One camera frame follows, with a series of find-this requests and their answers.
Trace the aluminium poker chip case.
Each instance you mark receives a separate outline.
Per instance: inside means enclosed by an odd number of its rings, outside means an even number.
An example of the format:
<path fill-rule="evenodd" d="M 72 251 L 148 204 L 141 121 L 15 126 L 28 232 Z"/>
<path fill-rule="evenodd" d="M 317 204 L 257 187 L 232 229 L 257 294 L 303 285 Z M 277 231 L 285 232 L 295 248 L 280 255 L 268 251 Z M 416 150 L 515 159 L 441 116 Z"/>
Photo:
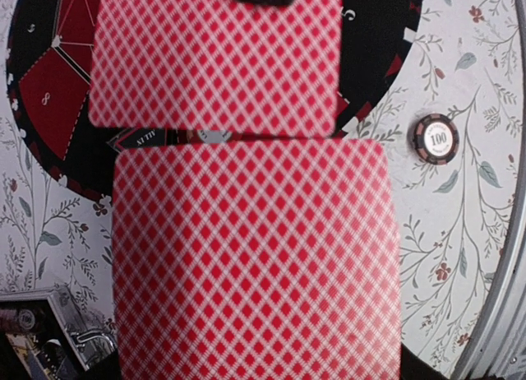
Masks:
<path fill-rule="evenodd" d="M 3 294 L 1 334 L 33 379 L 78 379 L 117 351 L 113 334 L 90 325 L 63 285 Z"/>

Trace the single pink playing card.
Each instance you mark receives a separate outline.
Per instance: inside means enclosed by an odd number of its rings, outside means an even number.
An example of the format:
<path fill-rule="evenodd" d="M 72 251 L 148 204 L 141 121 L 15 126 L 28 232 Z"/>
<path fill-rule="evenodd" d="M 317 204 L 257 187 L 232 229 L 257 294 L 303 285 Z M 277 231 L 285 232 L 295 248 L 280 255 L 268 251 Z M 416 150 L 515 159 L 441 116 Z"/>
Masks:
<path fill-rule="evenodd" d="M 343 0 L 100 0 L 89 118 L 325 137 L 335 128 Z"/>

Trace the front aluminium rail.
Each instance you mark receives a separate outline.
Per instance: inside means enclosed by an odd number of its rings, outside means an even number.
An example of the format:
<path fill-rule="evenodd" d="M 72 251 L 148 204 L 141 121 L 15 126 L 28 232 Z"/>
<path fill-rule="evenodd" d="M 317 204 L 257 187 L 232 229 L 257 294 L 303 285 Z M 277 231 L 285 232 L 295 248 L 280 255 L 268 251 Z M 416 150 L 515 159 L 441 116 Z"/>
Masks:
<path fill-rule="evenodd" d="M 458 296 L 478 301 L 477 316 L 459 317 L 469 335 L 453 379 L 525 377 L 525 89 L 486 72 L 463 112 L 462 203 L 455 273 L 467 278 Z"/>

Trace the triangular dealer button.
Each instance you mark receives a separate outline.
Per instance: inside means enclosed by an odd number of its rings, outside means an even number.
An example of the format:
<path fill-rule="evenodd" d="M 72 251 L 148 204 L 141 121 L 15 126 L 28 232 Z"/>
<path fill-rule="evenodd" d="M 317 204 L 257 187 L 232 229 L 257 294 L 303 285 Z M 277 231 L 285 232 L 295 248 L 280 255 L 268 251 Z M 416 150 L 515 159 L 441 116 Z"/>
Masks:
<path fill-rule="evenodd" d="M 153 128 L 125 128 L 108 141 L 116 152 L 152 146 L 165 146 L 167 131 Z"/>

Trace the round red black poker mat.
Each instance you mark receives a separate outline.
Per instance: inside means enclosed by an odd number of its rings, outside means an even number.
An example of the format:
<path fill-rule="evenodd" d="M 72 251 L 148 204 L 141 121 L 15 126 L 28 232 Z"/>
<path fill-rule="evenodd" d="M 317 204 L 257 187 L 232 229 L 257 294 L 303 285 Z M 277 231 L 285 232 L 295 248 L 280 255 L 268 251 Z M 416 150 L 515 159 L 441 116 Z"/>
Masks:
<path fill-rule="evenodd" d="M 335 135 L 349 132 L 398 76 L 422 18 L 423 0 L 344 0 Z M 23 140 L 22 159 L 92 201 L 112 191 L 123 129 L 88 118 L 92 44 L 99 0 L 19 0 L 7 42 L 7 89 Z M 167 145 L 202 142 L 167 131 Z"/>

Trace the dark brown chip stack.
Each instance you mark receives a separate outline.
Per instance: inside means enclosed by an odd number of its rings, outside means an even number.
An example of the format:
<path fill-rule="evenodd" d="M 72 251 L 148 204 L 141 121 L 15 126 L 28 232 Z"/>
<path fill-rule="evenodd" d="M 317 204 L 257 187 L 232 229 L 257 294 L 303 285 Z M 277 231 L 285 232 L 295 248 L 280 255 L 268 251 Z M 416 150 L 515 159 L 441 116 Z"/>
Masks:
<path fill-rule="evenodd" d="M 459 131 L 443 114 L 428 114 L 413 127 L 411 143 L 418 157 L 431 165 L 447 165 L 458 153 Z"/>

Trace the pink playing card deck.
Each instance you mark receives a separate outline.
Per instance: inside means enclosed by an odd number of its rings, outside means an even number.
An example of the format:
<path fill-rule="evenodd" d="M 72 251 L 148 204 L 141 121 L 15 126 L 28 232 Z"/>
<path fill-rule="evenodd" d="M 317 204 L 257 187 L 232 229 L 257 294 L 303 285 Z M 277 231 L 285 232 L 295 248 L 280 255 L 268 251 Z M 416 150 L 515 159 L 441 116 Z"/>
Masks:
<path fill-rule="evenodd" d="M 399 227 L 378 142 L 124 151 L 112 231 L 125 379 L 399 377 Z"/>

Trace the orange chip sector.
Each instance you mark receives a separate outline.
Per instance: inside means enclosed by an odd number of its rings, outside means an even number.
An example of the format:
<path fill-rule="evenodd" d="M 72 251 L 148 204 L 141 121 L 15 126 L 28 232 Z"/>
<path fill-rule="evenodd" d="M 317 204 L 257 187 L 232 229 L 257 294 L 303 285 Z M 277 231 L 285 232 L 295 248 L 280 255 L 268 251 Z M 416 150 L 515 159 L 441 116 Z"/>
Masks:
<path fill-rule="evenodd" d="M 228 131 L 198 130 L 196 135 L 204 143 L 217 144 L 228 141 L 233 134 Z"/>

